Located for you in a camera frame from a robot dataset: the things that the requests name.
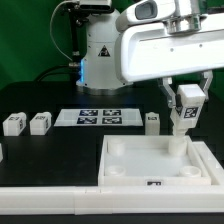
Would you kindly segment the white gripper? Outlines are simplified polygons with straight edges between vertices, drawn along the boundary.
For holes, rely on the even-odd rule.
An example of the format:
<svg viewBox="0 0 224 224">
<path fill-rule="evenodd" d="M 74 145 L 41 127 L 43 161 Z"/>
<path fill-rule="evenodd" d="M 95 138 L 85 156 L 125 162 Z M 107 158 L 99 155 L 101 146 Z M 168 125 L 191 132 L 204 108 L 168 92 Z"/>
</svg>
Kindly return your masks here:
<svg viewBox="0 0 224 224">
<path fill-rule="evenodd" d="M 176 107 L 172 76 L 204 71 L 199 86 L 209 99 L 212 69 L 222 67 L 224 27 L 169 35 L 162 23 L 141 25 L 127 29 L 115 44 L 117 77 L 126 83 L 160 78 L 158 85 L 169 108 Z"/>
</svg>

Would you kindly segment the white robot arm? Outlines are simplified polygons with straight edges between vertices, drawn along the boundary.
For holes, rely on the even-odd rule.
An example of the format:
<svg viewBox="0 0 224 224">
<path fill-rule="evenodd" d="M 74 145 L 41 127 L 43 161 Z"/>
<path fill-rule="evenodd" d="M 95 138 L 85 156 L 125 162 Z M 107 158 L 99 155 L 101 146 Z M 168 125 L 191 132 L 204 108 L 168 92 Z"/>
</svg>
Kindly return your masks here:
<svg viewBox="0 0 224 224">
<path fill-rule="evenodd" d="M 116 90 L 158 79 L 168 105 L 178 104 L 168 79 L 224 67 L 224 6 L 205 11 L 201 0 L 139 0 L 119 13 L 111 0 L 79 0 L 87 15 L 83 61 L 89 89 Z"/>
</svg>

